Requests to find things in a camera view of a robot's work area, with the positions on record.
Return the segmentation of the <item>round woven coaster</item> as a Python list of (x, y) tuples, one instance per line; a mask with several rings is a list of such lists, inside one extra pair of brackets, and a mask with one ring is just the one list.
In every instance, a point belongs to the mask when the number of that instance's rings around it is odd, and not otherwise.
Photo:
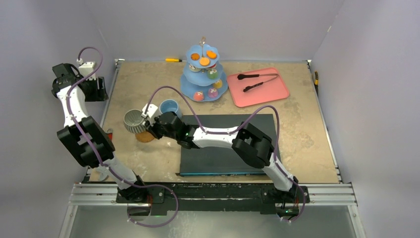
[(136, 133), (135, 138), (141, 143), (148, 143), (155, 139), (155, 137), (147, 131)]

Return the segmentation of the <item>blue ceramic mug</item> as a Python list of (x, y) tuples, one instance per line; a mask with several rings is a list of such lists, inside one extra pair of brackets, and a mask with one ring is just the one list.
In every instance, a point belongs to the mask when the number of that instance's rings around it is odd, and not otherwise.
[(179, 107), (179, 104), (173, 99), (167, 99), (161, 102), (159, 106), (159, 111), (161, 114), (166, 112), (174, 112), (179, 118), (182, 118), (182, 112)]

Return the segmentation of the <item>grey ribbed cup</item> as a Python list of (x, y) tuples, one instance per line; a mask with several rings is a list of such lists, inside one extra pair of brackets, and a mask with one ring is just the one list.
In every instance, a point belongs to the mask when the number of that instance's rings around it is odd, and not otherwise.
[(145, 118), (143, 112), (138, 109), (131, 109), (126, 112), (123, 118), (126, 130), (132, 134), (138, 134), (146, 131)]

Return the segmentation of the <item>blue three-tier cake stand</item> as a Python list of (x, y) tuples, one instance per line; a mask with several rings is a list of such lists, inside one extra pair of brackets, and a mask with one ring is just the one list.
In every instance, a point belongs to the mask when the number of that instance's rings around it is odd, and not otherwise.
[[(201, 57), (207, 57), (206, 51), (214, 51), (218, 54), (216, 59), (210, 59), (210, 64), (208, 66), (201, 66), (199, 64), (199, 60), (191, 60), (190, 55), (192, 53), (198, 53)], [(193, 100), (193, 95), (195, 92), (203, 91), (205, 98), (200, 102), (212, 102), (218, 100), (228, 90), (227, 75), (224, 72), (223, 66), (219, 62), (219, 58), (220, 54), (218, 49), (207, 44), (205, 37), (202, 37), (198, 44), (191, 46), (190, 49), (186, 52), (186, 65), (183, 68), (183, 74), (180, 78), (182, 94)], [(200, 72), (192, 72), (189, 70), (189, 64), (201, 68), (202, 70)], [(218, 89), (218, 97), (209, 98), (208, 90), (213, 88), (212, 84), (218, 80), (211, 80), (207, 77), (207, 71), (210, 70), (208, 67), (214, 64), (217, 64), (215, 69), (217, 69), (219, 72), (219, 79), (223, 81), (223, 87)]]

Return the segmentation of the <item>yellow small cake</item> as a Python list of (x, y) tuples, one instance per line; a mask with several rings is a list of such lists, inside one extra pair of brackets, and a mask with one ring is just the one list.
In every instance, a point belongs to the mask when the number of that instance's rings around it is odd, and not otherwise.
[(212, 84), (213, 88), (220, 89), (223, 87), (223, 81), (221, 79), (217, 80)]

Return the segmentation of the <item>orange disc sweet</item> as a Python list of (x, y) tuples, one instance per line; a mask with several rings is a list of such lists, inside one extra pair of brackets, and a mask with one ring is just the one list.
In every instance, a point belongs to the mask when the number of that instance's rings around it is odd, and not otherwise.
[(198, 53), (192, 53), (190, 55), (191, 60), (199, 60), (201, 56)]

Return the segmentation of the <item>orange round cookie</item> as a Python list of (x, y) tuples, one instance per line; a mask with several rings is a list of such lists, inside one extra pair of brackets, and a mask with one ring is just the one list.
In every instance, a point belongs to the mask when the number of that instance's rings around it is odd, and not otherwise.
[(210, 64), (210, 59), (209, 59), (209, 58), (207, 58), (207, 57), (201, 57), (201, 58), (199, 59), (199, 64), (200, 64), (201, 66), (208, 66), (208, 65)]

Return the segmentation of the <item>orange flower cookie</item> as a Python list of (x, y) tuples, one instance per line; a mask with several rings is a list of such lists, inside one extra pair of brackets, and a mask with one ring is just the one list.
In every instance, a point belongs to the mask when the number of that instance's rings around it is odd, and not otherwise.
[(216, 59), (218, 57), (218, 54), (215, 53), (214, 51), (206, 51), (206, 55), (209, 59)]

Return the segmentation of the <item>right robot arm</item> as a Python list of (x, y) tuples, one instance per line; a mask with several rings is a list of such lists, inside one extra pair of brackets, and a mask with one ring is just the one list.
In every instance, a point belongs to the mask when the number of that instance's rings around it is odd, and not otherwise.
[(278, 144), (247, 120), (231, 128), (209, 128), (187, 124), (174, 112), (143, 115), (140, 125), (154, 138), (168, 137), (185, 149), (207, 147), (233, 150), (245, 164), (261, 169), (273, 182), (273, 195), (285, 202), (295, 200), (299, 186), (278, 157)]

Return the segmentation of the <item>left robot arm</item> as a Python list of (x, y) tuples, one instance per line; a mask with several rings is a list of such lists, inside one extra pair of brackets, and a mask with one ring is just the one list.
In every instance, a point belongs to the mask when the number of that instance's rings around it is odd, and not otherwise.
[(116, 158), (109, 135), (87, 113), (86, 102), (108, 99), (104, 78), (95, 76), (94, 66), (86, 62), (79, 67), (69, 63), (52, 67), (56, 76), (52, 93), (61, 101), (65, 119), (58, 139), (81, 166), (98, 169), (117, 183), (120, 196), (141, 203), (148, 196), (144, 182)]

